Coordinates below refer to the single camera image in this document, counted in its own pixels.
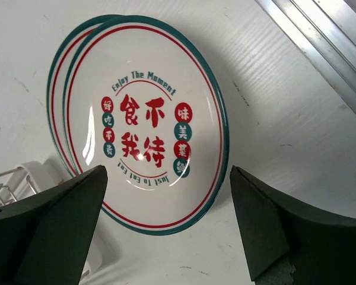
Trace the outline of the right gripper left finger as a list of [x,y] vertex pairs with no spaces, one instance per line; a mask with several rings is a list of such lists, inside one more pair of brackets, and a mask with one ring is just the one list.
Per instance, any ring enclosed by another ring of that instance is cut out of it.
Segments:
[[107,181],[98,165],[0,207],[0,284],[78,284]]

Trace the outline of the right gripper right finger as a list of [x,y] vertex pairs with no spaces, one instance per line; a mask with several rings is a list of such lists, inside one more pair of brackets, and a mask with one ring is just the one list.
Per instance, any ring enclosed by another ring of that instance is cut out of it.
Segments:
[[309,205],[240,167],[231,194],[255,284],[356,284],[356,218]]

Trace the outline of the white printed plate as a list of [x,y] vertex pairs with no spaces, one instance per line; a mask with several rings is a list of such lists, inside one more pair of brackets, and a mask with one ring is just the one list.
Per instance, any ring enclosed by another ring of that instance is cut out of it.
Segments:
[[196,46],[155,18],[115,16],[79,45],[63,87],[78,172],[108,172],[103,211],[145,235],[199,221],[222,187],[230,132],[220,87]]
[[47,120],[56,151],[62,160],[63,165],[72,177],[76,175],[76,170],[71,164],[71,159],[68,156],[62,118],[63,88],[66,74],[72,58],[82,41],[98,26],[111,20],[113,17],[115,17],[114,14],[100,15],[78,25],[67,35],[58,47],[50,66],[46,86]]

